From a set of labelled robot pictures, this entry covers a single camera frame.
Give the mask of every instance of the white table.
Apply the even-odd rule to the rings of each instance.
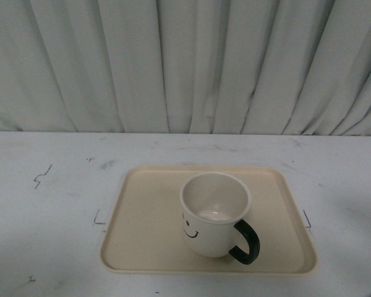
[[[108,272],[101,243],[122,181],[139,165],[277,168],[305,211],[317,269]],[[371,137],[0,132],[0,296],[371,296]]]

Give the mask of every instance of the mug rim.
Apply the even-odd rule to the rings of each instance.
[[[246,195],[247,195],[247,205],[246,205],[245,209],[238,216],[236,216],[234,218],[231,218],[229,220],[209,220],[207,218],[203,218],[203,217],[197,215],[196,213],[194,213],[193,211],[191,211],[190,208],[188,208],[187,204],[184,202],[184,189],[186,188],[186,186],[193,179],[198,178],[199,176],[208,175],[208,174],[220,174],[220,175],[227,176],[227,177],[232,178],[235,181],[237,181],[244,188],[244,190],[246,192]],[[187,213],[189,213],[195,219],[200,220],[200,221],[202,221],[204,223],[209,223],[209,224],[213,224],[213,225],[225,225],[225,224],[230,224],[230,223],[238,222],[242,218],[245,217],[245,215],[249,212],[250,207],[252,205],[252,195],[250,193],[249,188],[246,186],[246,184],[242,180],[240,180],[239,178],[237,178],[236,176],[233,176],[233,175],[231,175],[229,173],[220,172],[220,171],[205,171],[205,172],[201,172],[199,174],[193,175],[191,178],[189,178],[183,184],[183,186],[181,187],[181,190],[180,190],[180,202],[181,202],[181,205],[183,206],[183,208],[187,211]]]

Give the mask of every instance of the mug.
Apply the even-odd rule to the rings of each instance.
[[[183,234],[188,246],[206,257],[232,255],[251,264],[260,252],[260,240],[243,220],[252,198],[247,186],[235,176],[204,172],[190,178],[180,192]],[[241,235],[249,252],[236,244]]]

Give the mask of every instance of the white curtain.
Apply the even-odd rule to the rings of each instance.
[[[371,135],[371,1],[0,0],[0,131]]]

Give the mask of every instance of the smiley face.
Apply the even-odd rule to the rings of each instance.
[[[185,223],[187,224],[187,226],[190,226],[190,223],[186,220]],[[186,232],[186,229],[183,227],[183,230],[184,230],[184,233],[189,237],[189,238],[195,238],[198,236],[199,232],[198,231],[195,231],[195,235],[191,236],[190,234],[188,234]]]

